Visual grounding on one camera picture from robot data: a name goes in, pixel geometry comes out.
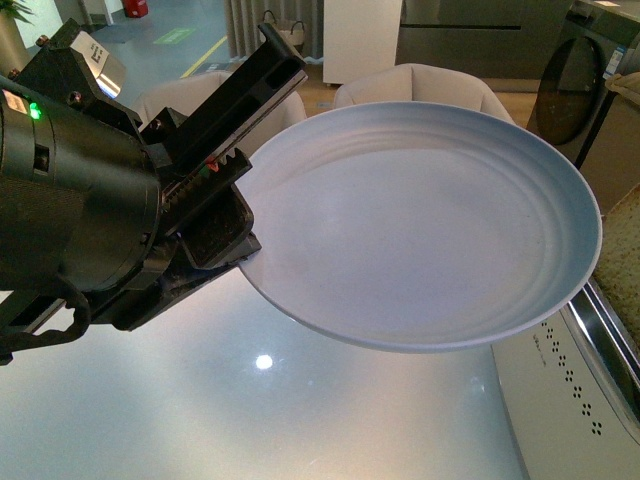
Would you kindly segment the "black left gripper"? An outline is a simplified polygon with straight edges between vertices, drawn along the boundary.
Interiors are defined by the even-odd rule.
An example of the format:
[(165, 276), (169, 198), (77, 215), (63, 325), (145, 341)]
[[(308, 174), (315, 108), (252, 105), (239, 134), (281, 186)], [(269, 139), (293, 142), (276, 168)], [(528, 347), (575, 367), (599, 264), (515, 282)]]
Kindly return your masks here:
[(99, 88), (64, 25), (9, 83), (9, 326), (59, 307), (73, 328), (132, 330), (260, 249), (233, 146), (306, 78), (265, 41), (190, 115), (143, 124)]

